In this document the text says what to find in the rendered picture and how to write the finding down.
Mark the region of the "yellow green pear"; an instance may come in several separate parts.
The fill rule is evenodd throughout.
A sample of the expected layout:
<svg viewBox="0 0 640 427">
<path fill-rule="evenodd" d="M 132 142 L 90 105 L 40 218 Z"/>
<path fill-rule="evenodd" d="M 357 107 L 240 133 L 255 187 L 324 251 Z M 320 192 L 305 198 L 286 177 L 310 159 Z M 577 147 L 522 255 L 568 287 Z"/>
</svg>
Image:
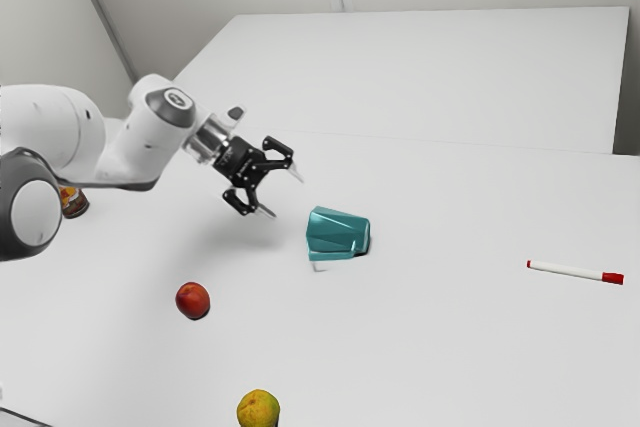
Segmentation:
<svg viewBox="0 0 640 427">
<path fill-rule="evenodd" d="M 254 389 L 245 394 L 236 408 L 240 427 L 278 427 L 281 407 L 270 392 Z"/>
</svg>

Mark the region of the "red apple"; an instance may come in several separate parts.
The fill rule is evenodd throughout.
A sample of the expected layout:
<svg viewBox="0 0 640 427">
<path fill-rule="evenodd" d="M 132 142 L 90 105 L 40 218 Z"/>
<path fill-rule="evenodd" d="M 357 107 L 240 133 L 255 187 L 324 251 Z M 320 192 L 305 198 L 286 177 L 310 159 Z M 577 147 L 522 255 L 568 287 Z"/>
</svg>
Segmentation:
<svg viewBox="0 0 640 427">
<path fill-rule="evenodd" d="M 205 317 L 211 307 L 208 291 L 197 282 L 186 282 L 175 295 L 178 310 L 190 320 Z"/>
</svg>

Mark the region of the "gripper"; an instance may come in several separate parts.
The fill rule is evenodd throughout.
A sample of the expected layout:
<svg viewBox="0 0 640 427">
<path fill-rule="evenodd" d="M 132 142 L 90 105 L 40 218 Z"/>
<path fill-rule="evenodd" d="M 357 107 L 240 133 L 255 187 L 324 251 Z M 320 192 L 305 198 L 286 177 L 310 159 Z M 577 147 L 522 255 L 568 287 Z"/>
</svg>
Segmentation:
<svg viewBox="0 0 640 427">
<path fill-rule="evenodd" d="M 272 136 L 263 139 L 261 150 L 241 137 L 233 137 L 213 163 L 214 170 L 229 182 L 223 200 L 241 216 L 261 214 L 275 219 L 276 214 L 259 201 L 256 188 L 266 172 L 274 170 L 286 170 L 303 183 L 293 156 L 292 148 Z"/>
</svg>

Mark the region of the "can with red label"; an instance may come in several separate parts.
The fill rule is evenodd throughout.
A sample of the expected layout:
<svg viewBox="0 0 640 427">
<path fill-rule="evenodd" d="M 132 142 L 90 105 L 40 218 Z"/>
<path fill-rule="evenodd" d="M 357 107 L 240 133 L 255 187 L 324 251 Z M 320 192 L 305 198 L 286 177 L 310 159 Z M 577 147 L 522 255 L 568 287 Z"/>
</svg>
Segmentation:
<svg viewBox="0 0 640 427">
<path fill-rule="evenodd" d="M 59 187 L 62 214 L 67 219 L 83 215 L 89 208 L 90 202 L 80 188 L 70 186 Z"/>
</svg>

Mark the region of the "teal faceted mug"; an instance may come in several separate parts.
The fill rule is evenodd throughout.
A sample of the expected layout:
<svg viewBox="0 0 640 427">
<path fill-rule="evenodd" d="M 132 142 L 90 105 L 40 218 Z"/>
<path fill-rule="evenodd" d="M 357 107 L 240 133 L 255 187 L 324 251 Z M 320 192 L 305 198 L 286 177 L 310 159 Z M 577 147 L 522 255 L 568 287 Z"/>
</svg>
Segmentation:
<svg viewBox="0 0 640 427">
<path fill-rule="evenodd" d="M 305 238 L 311 262 L 348 260 L 369 251 L 371 224 L 365 217 L 316 206 Z"/>
</svg>

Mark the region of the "white marker with red cap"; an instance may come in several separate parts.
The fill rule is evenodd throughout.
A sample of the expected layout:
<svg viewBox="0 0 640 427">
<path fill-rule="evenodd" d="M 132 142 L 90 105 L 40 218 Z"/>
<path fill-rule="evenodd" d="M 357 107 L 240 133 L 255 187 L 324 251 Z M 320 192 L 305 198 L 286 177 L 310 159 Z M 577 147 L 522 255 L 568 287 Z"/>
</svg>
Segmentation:
<svg viewBox="0 0 640 427">
<path fill-rule="evenodd" d="M 542 272 L 549 272 L 559 275 L 572 276 L 577 278 L 584 278 L 614 285 L 624 284 L 624 275 L 615 272 L 596 271 L 590 269 L 584 269 L 573 266 L 566 266 L 560 264 L 554 264 L 549 262 L 534 261 L 528 259 L 526 261 L 526 267 Z"/>
</svg>

